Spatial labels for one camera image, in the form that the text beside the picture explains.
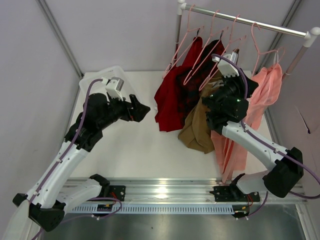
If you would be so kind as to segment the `pink pleated skirt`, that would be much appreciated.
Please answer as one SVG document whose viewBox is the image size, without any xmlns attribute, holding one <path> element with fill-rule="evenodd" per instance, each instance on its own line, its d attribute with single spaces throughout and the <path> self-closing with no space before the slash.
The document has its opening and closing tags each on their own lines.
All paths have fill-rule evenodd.
<svg viewBox="0 0 320 240">
<path fill-rule="evenodd" d="M 249 99 L 244 122 L 252 129 L 259 129 L 266 108 L 278 100 L 282 76 L 281 65 L 275 63 L 269 68 L 263 67 L 258 74 L 251 78 L 258 83 L 258 87 Z M 222 182 L 225 183 L 232 179 L 234 172 L 245 170 L 248 151 L 240 144 L 213 130 L 210 137 L 215 150 L 216 162 L 222 175 Z"/>
</svg>

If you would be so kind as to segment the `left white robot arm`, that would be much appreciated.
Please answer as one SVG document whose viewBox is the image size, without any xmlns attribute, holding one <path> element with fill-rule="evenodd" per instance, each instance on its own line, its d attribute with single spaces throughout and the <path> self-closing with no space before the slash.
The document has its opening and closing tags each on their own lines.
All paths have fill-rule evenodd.
<svg viewBox="0 0 320 240">
<path fill-rule="evenodd" d="M 129 95 L 129 101 L 112 98 L 108 93 L 86 96 L 83 111 L 65 135 L 51 165 L 32 189 L 16 194 L 12 202 L 19 206 L 28 201 L 28 217 L 44 231 L 50 232 L 73 208 L 91 199 L 107 198 L 110 181 L 97 173 L 75 190 L 61 193 L 61 189 L 75 168 L 103 138 L 105 128 L 118 120 L 139 123 L 150 110 L 134 94 Z"/>
</svg>

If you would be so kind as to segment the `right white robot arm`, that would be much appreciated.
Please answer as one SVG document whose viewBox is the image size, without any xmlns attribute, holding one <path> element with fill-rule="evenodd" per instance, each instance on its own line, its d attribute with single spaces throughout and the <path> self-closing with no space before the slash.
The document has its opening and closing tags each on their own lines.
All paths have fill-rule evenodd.
<svg viewBox="0 0 320 240">
<path fill-rule="evenodd" d="M 293 147 L 288 150 L 243 122 L 249 107 L 248 98 L 258 86 L 244 74 L 224 76 L 222 86 L 202 98 L 202 103 L 209 108 L 206 112 L 209 129 L 239 144 L 266 167 L 266 171 L 242 173 L 229 184 L 230 193 L 236 200 L 241 194 L 260 191 L 285 198 L 304 174 L 301 167 L 303 156 L 299 149 Z"/>
</svg>

